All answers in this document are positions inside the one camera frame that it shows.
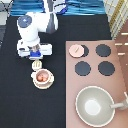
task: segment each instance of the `pink mat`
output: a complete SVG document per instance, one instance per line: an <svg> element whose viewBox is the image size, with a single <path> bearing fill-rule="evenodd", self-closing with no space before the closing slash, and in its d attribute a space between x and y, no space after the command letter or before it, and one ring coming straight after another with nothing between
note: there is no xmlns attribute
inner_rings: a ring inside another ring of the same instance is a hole
<svg viewBox="0 0 128 128"><path fill-rule="evenodd" d="M74 44L86 45L89 54L86 57L73 58L69 54L69 48ZM95 49L99 44L106 44L111 48L108 57L100 57ZM85 124L77 115L75 100L78 92L87 86L99 86L110 93L115 103L125 99L126 87L115 47L115 41L67 41L66 42L66 128L92 128ZM79 76L75 72L75 65L79 61L85 61L91 66L91 72L87 76ZM98 65L102 61L114 64L115 72L111 76L104 76L98 71ZM127 128L128 110L116 110L111 123L104 128Z"/></svg>

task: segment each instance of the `ceramic bowl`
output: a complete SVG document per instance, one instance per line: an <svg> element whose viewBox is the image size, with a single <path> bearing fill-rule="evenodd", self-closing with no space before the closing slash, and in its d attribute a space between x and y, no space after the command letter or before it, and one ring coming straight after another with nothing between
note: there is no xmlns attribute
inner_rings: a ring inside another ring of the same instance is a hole
<svg viewBox="0 0 128 128"><path fill-rule="evenodd" d="M97 86L82 89L76 97L76 111L78 116L88 125L103 127L109 124L115 114L111 95Z"/></svg>

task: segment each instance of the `black burner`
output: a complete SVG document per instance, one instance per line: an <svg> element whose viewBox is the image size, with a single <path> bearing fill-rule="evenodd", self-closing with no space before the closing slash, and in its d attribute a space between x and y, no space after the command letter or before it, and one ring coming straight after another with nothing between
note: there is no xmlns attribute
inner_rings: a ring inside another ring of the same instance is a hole
<svg viewBox="0 0 128 128"><path fill-rule="evenodd" d="M103 61L99 64L98 70L102 75L110 76L114 73L115 67L112 63L108 61Z"/></svg>
<svg viewBox="0 0 128 128"><path fill-rule="evenodd" d="M101 57L107 57L111 54L111 49L105 44L100 44L96 47L96 53Z"/></svg>
<svg viewBox="0 0 128 128"><path fill-rule="evenodd" d="M85 45L81 45L81 46L84 48L84 54L82 55L82 57L85 57L88 55L89 49Z"/></svg>
<svg viewBox="0 0 128 128"><path fill-rule="evenodd" d="M80 76L86 76L90 73L91 67L87 62L80 61L75 65L75 71Z"/></svg>

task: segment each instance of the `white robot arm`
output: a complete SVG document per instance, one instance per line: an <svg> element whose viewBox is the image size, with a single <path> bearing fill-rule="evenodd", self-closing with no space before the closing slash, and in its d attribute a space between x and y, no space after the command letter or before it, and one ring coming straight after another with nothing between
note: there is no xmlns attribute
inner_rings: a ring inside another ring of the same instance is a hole
<svg viewBox="0 0 128 128"><path fill-rule="evenodd" d="M17 51L20 57L42 59L43 55L52 54L51 44L40 44L38 32L52 34L58 29L58 19L54 12L52 0L44 0L45 13L28 12L17 20L21 40L18 41Z"/></svg>

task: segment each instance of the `black tablecloth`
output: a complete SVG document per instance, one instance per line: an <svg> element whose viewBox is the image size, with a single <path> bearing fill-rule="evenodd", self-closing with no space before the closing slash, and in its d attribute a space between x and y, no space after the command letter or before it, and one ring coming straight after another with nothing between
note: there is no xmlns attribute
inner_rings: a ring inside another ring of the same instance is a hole
<svg viewBox="0 0 128 128"><path fill-rule="evenodd" d="M34 86L32 61L15 58L17 18L8 18L0 50L0 128L66 128L65 42L110 40L107 16L58 16L56 33L39 33L41 42L53 45L53 54L42 60L55 76L47 90Z"/></svg>

